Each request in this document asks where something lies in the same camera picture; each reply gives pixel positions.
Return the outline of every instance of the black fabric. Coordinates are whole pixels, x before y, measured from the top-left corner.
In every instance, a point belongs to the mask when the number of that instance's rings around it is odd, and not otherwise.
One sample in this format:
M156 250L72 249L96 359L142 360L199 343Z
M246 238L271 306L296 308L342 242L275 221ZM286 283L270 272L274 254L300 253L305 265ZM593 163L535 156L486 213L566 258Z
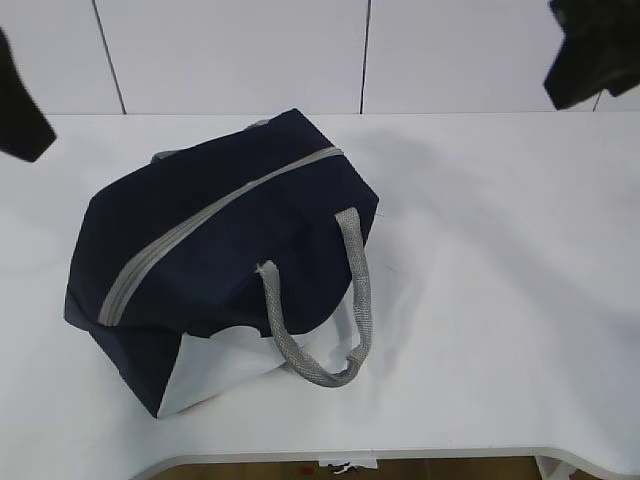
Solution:
M20 81L0 29L0 150L35 162L56 135Z
M90 202L71 262L65 316L91 333L152 414L183 333L209 337L246 325L270 335L255 272L267 259L280 268L287 329L301 334L324 322L351 281L334 215L356 207L366 239L378 198L342 155L279 175L173 248L145 276L119 325L103 327L98 315L118 273L149 243L221 197L330 146L292 110L178 151Z

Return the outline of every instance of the black object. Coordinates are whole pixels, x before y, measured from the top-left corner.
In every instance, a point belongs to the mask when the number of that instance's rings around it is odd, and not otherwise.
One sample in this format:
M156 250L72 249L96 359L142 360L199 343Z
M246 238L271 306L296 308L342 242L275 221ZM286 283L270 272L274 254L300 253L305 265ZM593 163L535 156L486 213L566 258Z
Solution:
M552 0L565 33L544 86L557 109L640 83L640 0Z
M318 153L325 156L305 160ZM140 256L238 191L170 249ZM323 323L351 281L334 215L355 207L366 240L377 203L342 152L297 110L177 151L93 197L71 261L65 318L92 335L155 416L184 333L209 337L240 325L271 336L256 273L267 259L280 268L286 329L302 334ZM154 255L146 271L136 266ZM113 291L124 304L114 303ZM121 313L105 315L108 304L123 305Z
M55 139L53 129L20 81L9 42L0 29L0 150L35 162Z

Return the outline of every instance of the white bag panel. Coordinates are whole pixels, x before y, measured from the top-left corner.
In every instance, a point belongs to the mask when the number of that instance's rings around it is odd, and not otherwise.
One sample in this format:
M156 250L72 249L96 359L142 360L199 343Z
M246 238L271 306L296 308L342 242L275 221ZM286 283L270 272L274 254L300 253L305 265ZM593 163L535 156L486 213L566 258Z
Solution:
M293 337L304 346L326 323ZM283 363L273 338L260 337L253 327L227 328L210 338L185 334L158 417L184 410Z

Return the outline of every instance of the gray piping trim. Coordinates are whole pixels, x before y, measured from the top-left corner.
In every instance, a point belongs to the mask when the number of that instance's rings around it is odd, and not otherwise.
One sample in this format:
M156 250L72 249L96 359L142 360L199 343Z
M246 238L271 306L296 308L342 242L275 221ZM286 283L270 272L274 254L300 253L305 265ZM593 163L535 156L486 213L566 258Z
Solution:
M131 258L118 274L118 277L113 282L113 285L111 285L111 289L102 303L98 323L107 327L117 326L120 323L127 303L129 303L136 289L155 264L176 245L182 242L182 240L193 233L195 229L231 202L279 175L336 155L343 155L342 150L336 147L323 148L296 162L275 170L262 178L253 180L238 190L215 201L208 207L203 208L195 215L176 225L167 233L151 242Z

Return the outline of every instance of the white table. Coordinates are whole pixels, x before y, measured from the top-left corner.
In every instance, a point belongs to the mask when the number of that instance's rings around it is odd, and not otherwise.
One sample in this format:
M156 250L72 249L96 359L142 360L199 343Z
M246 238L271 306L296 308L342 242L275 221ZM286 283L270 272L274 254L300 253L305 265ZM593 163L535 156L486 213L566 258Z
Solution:
M154 152L254 120L58 116L38 163L0 157L0 478L531 454L640 478L633 113L312 117L381 198L367 246L376 337L359 378L332 390L277 370L149 416L62 319L82 215ZM338 358L336 335L314 351Z

